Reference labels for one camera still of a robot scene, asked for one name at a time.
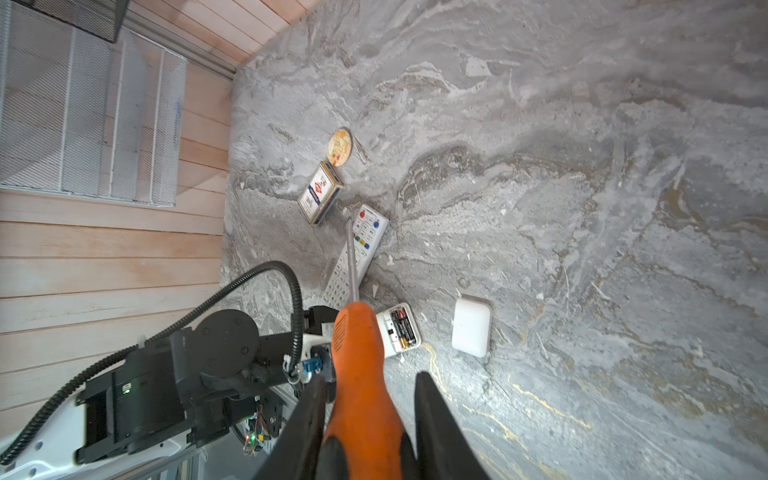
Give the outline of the white battery cover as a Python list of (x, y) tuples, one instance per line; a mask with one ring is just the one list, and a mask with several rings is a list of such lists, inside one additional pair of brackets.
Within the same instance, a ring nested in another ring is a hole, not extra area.
[(487, 303), (467, 297), (455, 303), (452, 346), (472, 355), (485, 357), (489, 350), (491, 308)]

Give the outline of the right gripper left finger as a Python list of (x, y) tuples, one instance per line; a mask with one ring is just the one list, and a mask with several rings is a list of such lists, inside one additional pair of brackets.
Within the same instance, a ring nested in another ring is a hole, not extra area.
[(305, 387), (277, 444), (255, 475), (262, 479), (314, 479), (326, 415), (327, 382)]

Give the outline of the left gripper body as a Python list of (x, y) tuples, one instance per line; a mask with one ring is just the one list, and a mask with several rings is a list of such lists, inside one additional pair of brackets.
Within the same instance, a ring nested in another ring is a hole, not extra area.
[(323, 335), (322, 327), (333, 324), (339, 311), (327, 306), (313, 306), (304, 311), (305, 329), (300, 359), (291, 367), (291, 357), (284, 356), (283, 367), (289, 384), (307, 384), (313, 378), (322, 378), (328, 384), (336, 382), (333, 364), (332, 338)]

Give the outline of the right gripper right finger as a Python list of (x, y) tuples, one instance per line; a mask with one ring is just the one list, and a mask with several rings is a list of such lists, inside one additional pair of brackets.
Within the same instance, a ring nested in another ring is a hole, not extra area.
[(420, 479), (489, 479), (426, 371), (416, 375), (414, 413)]

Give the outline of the white air conditioner remote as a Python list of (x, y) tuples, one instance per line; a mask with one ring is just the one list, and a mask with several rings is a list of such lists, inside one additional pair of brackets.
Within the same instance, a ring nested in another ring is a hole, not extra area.
[(422, 344), (421, 334), (412, 320), (412, 311), (407, 303), (380, 311), (362, 301), (320, 304), (314, 309), (322, 334), (327, 331), (326, 324), (330, 324), (330, 329), (336, 326), (337, 333), (331, 338), (334, 349), (339, 353), (343, 339), (346, 339), (344, 347), (351, 347), (349, 353), (378, 362), (417, 349)]

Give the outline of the orange black screwdriver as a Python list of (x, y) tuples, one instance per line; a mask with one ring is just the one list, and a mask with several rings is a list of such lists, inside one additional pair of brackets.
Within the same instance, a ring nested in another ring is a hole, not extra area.
[(346, 228), (350, 296), (332, 336), (336, 399), (318, 454), (317, 479), (416, 479), (410, 438), (387, 391), (374, 310), (360, 301), (353, 235)]

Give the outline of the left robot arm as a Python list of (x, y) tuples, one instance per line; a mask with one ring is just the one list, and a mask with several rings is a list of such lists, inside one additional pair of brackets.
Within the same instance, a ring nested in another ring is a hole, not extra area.
[(304, 311), (299, 410), (277, 389), (287, 381), (291, 333), (263, 335), (238, 310), (145, 343), (114, 369), (88, 380), (50, 416), (5, 479), (106, 478), (164, 466), (229, 433), (267, 459), (261, 479), (310, 479), (322, 437), (323, 403), (334, 388), (334, 309)]

